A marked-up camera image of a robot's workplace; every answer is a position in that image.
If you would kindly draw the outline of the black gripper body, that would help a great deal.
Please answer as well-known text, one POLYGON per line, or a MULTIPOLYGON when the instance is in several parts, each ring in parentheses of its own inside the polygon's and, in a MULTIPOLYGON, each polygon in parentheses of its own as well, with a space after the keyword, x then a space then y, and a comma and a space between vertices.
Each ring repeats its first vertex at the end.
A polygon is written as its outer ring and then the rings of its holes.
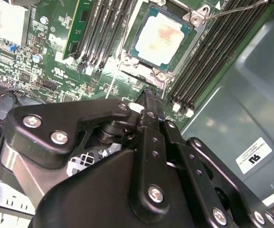
POLYGON ((134 152, 116 152, 54 186, 39 203, 32 228, 210 228, 188 204, 175 168, 168 166, 170 209, 158 222, 139 219, 130 205, 134 152))

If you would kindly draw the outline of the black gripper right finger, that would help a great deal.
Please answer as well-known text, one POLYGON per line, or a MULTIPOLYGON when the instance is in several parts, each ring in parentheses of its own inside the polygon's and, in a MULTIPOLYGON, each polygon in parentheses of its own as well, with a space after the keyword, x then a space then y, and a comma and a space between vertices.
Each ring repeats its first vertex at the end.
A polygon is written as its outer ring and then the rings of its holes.
POLYGON ((160 96, 153 100, 195 227, 274 228, 274 213, 200 139, 184 140, 160 96))

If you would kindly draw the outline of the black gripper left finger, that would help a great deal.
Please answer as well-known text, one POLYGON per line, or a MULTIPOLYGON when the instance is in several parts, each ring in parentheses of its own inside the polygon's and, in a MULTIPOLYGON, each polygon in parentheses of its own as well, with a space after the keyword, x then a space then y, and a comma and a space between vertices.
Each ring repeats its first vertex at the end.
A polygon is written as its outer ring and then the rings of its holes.
POLYGON ((170 207, 165 139, 153 93, 138 111, 119 99, 21 106, 5 120, 2 164, 35 209, 54 186, 116 152, 132 151, 130 205, 144 222, 161 221, 170 207))

